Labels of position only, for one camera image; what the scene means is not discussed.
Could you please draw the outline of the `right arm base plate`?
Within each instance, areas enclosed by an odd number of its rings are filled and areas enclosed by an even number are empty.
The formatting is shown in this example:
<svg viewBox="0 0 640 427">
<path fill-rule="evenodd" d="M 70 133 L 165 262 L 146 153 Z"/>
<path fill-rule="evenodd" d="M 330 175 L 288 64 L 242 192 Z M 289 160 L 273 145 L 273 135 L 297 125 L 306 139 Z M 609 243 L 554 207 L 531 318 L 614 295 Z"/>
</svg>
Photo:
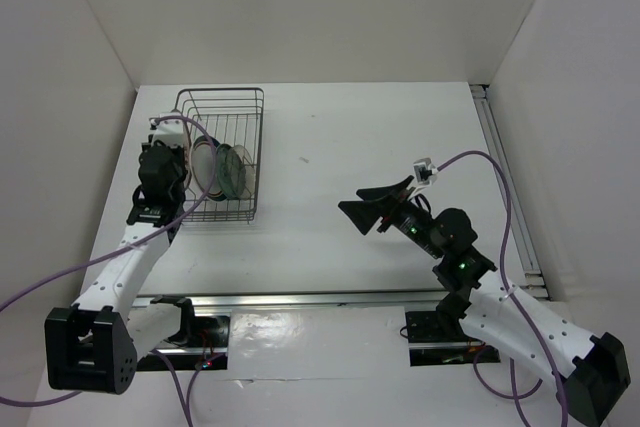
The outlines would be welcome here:
<svg viewBox="0 0 640 427">
<path fill-rule="evenodd" d="M 408 342 L 411 367 L 472 364 L 485 343 L 446 326 L 436 311 L 407 311 L 399 334 Z"/>
</svg>

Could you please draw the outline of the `clear glass plate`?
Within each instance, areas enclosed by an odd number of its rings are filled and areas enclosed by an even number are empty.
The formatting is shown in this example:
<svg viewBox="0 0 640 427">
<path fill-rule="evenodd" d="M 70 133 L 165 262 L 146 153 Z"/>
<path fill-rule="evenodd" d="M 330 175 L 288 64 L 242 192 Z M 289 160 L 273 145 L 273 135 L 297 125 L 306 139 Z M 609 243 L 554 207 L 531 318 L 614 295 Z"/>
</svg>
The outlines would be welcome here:
<svg viewBox="0 0 640 427">
<path fill-rule="evenodd" d="M 240 194 L 240 198 L 242 200 L 248 200 L 254 196 L 255 189 L 256 189 L 255 164 L 251 157 L 251 154 L 244 146 L 236 145 L 234 147 L 234 151 L 240 157 L 244 167 L 244 172 L 245 172 L 245 175 L 244 175 L 245 184 L 244 184 L 244 189 Z"/>
</svg>

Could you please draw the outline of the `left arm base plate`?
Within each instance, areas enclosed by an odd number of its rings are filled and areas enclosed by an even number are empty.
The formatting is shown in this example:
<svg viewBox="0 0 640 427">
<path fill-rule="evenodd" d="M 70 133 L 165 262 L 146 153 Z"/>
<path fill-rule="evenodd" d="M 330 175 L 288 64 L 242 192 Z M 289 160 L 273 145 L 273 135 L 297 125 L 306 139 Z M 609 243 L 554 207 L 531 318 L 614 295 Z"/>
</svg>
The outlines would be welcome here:
<svg viewBox="0 0 640 427">
<path fill-rule="evenodd" d="M 178 372 L 222 371 L 228 368 L 229 338 L 229 315 L 198 316 L 186 341 L 164 341 L 156 350 Z"/>
</svg>

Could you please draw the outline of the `orange sunburst plate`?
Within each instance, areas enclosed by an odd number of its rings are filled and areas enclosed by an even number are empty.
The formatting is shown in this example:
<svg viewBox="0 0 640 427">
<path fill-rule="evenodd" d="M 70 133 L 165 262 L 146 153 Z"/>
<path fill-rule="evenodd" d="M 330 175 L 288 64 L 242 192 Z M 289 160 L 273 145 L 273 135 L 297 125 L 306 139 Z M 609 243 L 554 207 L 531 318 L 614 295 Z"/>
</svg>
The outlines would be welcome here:
<svg viewBox="0 0 640 427">
<path fill-rule="evenodd" d="M 184 187 L 188 189 L 192 179 L 192 170 L 191 170 L 191 148 L 192 148 L 192 140 L 190 129 L 187 126 L 187 123 L 183 123 L 183 140 L 184 140 L 184 163 L 186 169 L 186 177 L 184 180 Z"/>
</svg>

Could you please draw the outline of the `green red rimmed plate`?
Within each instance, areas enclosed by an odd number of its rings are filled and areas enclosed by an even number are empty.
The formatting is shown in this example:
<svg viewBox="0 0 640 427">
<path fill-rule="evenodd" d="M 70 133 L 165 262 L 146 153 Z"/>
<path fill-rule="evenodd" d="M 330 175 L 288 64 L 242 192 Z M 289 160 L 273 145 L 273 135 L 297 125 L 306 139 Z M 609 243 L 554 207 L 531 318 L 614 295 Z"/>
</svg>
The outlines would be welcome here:
<svg viewBox="0 0 640 427">
<path fill-rule="evenodd" d="M 213 201 L 223 201 L 223 193 L 217 178 L 217 152 L 211 146 L 205 135 L 197 137 L 190 150 L 190 167 L 192 177 L 202 193 Z"/>
</svg>

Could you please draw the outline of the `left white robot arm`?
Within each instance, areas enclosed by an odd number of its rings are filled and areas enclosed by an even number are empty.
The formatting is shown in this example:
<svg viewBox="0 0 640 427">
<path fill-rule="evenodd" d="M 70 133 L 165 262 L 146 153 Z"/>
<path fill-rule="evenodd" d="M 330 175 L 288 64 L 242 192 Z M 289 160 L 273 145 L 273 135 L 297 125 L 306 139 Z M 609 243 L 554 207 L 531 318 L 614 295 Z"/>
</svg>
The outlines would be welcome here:
<svg viewBox="0 0 640 427">
<path fill-rule="evenodd" d="M 141 313 L 131 310 L 155 264 L 198 203 L 186 202 L 188 130 L 178 112 L 150 121 L 139 156 L 139 185 L 119 247 L 101 259 L 102 271 L 70 306 L 54 308 L 44 324 L 48 383 L 55 390 L 122 394 L 138 362 L 164 341 L 196 337 L 191 300 L 160 295 Z"/>
</svg>

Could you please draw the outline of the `blue patterned plate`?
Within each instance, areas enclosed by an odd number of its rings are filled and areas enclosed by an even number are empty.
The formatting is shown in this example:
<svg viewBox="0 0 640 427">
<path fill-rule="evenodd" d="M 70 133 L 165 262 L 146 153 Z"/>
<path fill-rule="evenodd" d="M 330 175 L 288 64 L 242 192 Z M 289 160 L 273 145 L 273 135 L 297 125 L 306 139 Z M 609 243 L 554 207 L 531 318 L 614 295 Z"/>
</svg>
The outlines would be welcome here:
<svg viewBox="0 0 640 427">
<path fill-rule="evenodd" d="M 238 154 L 229 144 L 217 147 L 218 184 L 228 199 L 240 199 L 244 189 L 244 167 Z"/>
</svg>

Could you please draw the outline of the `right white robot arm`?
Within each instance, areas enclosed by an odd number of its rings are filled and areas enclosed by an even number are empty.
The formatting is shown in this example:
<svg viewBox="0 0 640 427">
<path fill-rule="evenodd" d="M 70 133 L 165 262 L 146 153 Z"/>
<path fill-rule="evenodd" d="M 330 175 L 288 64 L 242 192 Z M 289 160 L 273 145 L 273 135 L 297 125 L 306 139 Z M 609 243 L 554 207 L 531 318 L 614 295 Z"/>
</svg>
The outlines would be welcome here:
<svg viewBox="0 0 640 427">
<path fill-rule="evenodd" d="M 478 238 L 465 211 L 437 216 L 414 204 L 412 178 L 391 186 L 359 189 L 339 209 L 362 233 L 394 227 L 438 260 L 433 269 L 447 291 L 436 308 L 436 326 L 448 339 L 480 340 L 552 388 L 567 413 L 585 426 L 600 426 L 630 385 L 622 342 L 572 324 L 500 275 L 474 246 Z"/>
</svg>

